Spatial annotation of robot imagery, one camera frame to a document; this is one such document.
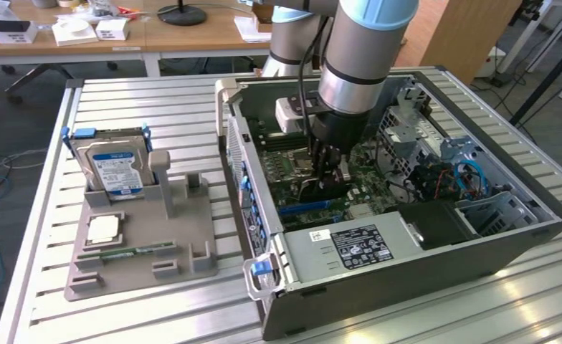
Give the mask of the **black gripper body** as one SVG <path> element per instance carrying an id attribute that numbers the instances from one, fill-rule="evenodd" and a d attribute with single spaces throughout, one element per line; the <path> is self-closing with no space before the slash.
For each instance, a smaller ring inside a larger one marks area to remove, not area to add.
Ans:
<path id="1" fill-rule="evenodd" d="M 319 113 L 310 119 L 311 155 L 318 156 L 331 147 L 348 155 L 366 129 L 366 114 L 347 114 L 338 111 Z"/>

